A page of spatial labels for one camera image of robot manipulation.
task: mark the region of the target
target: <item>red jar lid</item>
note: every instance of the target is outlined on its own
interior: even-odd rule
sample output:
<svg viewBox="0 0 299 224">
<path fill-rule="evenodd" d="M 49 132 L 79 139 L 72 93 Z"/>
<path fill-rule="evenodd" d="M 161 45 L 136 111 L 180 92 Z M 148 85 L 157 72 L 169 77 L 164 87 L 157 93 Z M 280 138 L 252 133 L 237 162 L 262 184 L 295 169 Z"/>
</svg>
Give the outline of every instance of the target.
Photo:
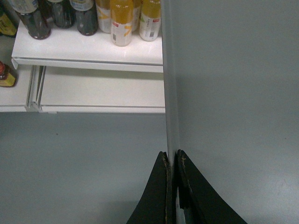
<svg viewBox="0 0 299 224">
<path fill-rule="evenodd" d="M 5 70 L 5 64 L 3 64 L 2 62 L 0 62 L 0 75 L 2 75 L 2 73 Z"/>
</svg>

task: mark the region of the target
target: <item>dark glass bottle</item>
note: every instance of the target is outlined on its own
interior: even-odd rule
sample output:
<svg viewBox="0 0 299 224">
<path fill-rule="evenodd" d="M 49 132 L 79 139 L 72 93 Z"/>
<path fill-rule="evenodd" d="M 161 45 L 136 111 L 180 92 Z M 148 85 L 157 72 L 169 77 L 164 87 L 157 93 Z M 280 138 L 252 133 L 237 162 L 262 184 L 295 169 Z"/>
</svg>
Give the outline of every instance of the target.
<svg viewBox="0 0 299 224">
<path fill-rule="evenodd" d="M 97 32 L 98 18 L 94 0 L 85 0 L 84 3 L 70 0 L 71 6 L 76 10 L 76 20 L 78 31 L 86 36 L 91 36 Z"/>
<path fill-rule="evenodd" d="M 59 28 L 69 28 L 75 22 L 74 10 L 69 0 L 47 0 L 53 21 Z"/>
<path fill-rule="evenodd" d="M 37 0 L 9 0 L 20 20 L 24 23 L 30 36 L 35 39 L 45 39 L 51 29 L 38 7 Z"/>
</svg>

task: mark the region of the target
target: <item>juice bottle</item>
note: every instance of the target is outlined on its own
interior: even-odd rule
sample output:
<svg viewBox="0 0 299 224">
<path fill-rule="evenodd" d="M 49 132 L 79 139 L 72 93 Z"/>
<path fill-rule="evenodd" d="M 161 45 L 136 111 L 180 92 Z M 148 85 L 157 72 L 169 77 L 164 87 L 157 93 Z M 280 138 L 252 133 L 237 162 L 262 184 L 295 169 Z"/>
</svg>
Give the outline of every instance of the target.
<svg viewBox="0 0 299 224">
<path fill-rule="evenodd" d="M 94 0 L 70 0 L 76 10 L 77 29 L 85 35 L 91 36 L 98 29 L 98 19 Z"/>
<path fill-rule="evenodd" d="M 47 24 L 37 0 L 8 0 L 24 23 L 30 36 L 35 39 L 45 39 L 50 35 L 51 29 Z"/>
<path fill-rule="evenodd" d="M 133 10 L 133 24 L 132 32 L 137 30 L 139 21 L 140 21 L 140 12 L 141 12 L 141 0 L 133 0 L 134 10 Z"/>
<path fill-rule="evenodd" d="M 95 0 L 97 5 L 97 14 L 99 28 L 110 34 L 111 32 L 111 17 L 110 17 L 110 0 Z"/>
<path fill-rule="evenodd" d="M 16 77 L 12 75 L 10 67 L 0 61 L 0 86 L 13 87 L 16 83 Z"/>
<path fill-rule="evenodd" d="M 8 16 L 5 14 L 0 5 L 0 33 L 6 36 L 15 37 L 17 29 Z"/>
<path fill-rule="evenodd" d="M 117 46 L 126 46 L 132 40 L 132 0 L 110 0 L 111 38 Z"/>
<path fill-rule="evenodd" d="M 143 0 L 139 34 L 145 41 L 153 41 L 158 37 L 161 25 L 160 0 Z"/>
<path fill-rule="evenodd" d="M 47 0 L 53 21 L 59 28 L 69 28 L 75 22 L 74 11 L 69 0 Z"/>
</svg>

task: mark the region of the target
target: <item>product label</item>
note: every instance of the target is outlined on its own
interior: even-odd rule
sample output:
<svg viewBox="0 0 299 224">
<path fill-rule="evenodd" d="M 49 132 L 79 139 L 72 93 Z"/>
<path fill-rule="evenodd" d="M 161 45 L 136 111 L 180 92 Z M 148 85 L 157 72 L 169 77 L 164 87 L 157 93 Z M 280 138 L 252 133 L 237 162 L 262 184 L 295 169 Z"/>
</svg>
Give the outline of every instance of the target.
<svg viewBox="0 0 299 224">
<path fill-rule="evenodd" d="M 111 25 L 112 42 L 117 46 L 126 46 L 132 39 L 132 22 L 120 24 L 112 22 Z"/>
<path fill-rule="evenodd" d="M 134 8 L 133 10 L 133 27 L 132 27 L 132 32 L 137 30 L 138 25 L 139 25 L 139 20 L 140 20 L 140 12 L 141 12 L 141 7 Z"/>
<path fill-rule="evenodd" d="M 8 73 L 6 79 L 0 80 L 0 86 L 13 86 L 15 82 L 15 77 L 12 76 L 12 74 Z"/>
<path fill-rule="evenodd" d="M 47 0 L 47 1 L 50 1 L 50 2 L 53 2 L 53 3 L 58 3 L 58 2 L 62 2 L 63 0 Z"/>
<path fill-rule="evenodd" d="M 78 11 L 87 11 L 93 7 L 93 0 L 70 0 L 71 6 Z"/>
<path fill-rule="evenodd" d="M 100 29 L 105 32 L 111 32 L 110 9 L 101 8 L 97 5 L 98 22 Z"/>
<path fill-rule="evenodd" d="M 15 11 L 21 14 L 34 12 L 38 7 L 37 0 L 8 0 Z"/>
<path fill-rule="evenodd" d="M 141 13 L 139 34 L 145 41 L 153 41 L 158 37 L 161 18 L 152 19 Z"/>
<path fill-rule="evenodd" d="M 17 29 L 4 13 L 0 17 L 0 32 L 10 36 L 14 36 L 17 32 Z"/>
</svg>

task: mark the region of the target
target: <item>store shelf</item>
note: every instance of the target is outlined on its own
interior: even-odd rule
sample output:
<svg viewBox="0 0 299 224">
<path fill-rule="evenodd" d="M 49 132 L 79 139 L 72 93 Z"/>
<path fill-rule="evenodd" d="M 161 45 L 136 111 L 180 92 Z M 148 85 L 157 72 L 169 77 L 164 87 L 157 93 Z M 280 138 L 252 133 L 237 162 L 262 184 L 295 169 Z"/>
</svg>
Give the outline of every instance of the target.
<svg viewBox="0 0 299 224">
<path fill-rule="evenodd" d="M 0 37 L 0 61 L 8 66 L 11 64 L 11 52 L 14 38 Z M 25 112 L 28 110 L 28 100 L 31 85 L 32 66 L 22 65 L 17 71 L 18 81 L 15 87 L 0 87 L 0 112 Z"/>
<path fill-rule="evenodd" d="M 162 36 L 146 42 L 138 31 L 126 47 L 115 46 L 110 34 L 100 30 L 92 36 L 81 35 L 76 24 L 69 29 L 57 28 L 50 22 L 51 35 L 45 40 L 29 36 L 20 22 L 12 53 L 18 64 L 98 70 L 163 72 Z"/>
<path fill-rule="evenodd" d="M 41 112 L 165 113 L 163 73 L 46 67 Z"/>
</svg>

